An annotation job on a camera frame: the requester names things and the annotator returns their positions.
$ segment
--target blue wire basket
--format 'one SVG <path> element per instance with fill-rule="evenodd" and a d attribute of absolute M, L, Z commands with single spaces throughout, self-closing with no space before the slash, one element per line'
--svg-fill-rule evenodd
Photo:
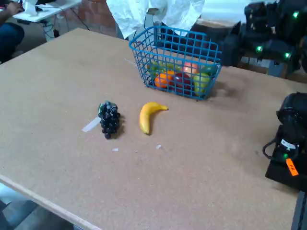
<path fill-rule="evenodd" d="M 204 33 L 155 25 L 133 38 L 129 46 L 150 88 L 204 99 L 221 70 L 222 52 Z"/>

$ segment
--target pear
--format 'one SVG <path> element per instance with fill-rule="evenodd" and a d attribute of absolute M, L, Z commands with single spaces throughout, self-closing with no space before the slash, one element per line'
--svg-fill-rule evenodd
<path fill-rule="evenodd" d="M 210 76 L 205 73 L 194 74 L 194 92 L 197 96 L 202 96 L 206 92 L 206 87 L 210 82 Z"/>

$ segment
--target yellow banana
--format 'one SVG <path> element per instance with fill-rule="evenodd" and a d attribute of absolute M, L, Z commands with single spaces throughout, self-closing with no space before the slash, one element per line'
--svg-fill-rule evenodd
<path fill-rule="evenodd" d="M 146 103 L 141 112 L 140 112 L 140 127 L 143 133 L 149 135 L 150 125 L 149 125 L 149 117 L 150 114 L 158 111 L 158 110 L 168 110 L 168 107 L 165 105 L 161 105 L 157 102 L 148 102 Z"/>

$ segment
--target black grapes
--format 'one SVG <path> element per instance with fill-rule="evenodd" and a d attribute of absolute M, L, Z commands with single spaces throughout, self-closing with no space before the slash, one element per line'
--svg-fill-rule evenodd
<path fill-rule="evenodd" d="M 106 139 L 110 139 L 111 134 L 115 134 L 119 128 L 120 113 L 117 110 L 117 105 L 109 101 L 99 105 L 98 117 L 101 118 L 102 133 Z"/>

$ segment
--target white label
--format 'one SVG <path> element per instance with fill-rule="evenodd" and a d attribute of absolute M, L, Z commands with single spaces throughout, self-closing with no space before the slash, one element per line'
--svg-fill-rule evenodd
<path fill-rule="evenodd" d="M 283 145 L 283 146 L 286 146 L 286 147 L 289 148 L 289 149 L 295 150 L 295 145 L 290 144 L 289 142 L 285 141 L 284 139 L 282 139 L 282 145 Z"/>
<path fill-rule="evenodd" d="M 83 129 L 83 132 L 88 132 L 90 131 L 92 128 L 94 128 L 96 125 L 98 125 L 100 123 L 101 118 L 96 117 L 93 121 L 91 121 L 90 123 L 88 123 Z"/>

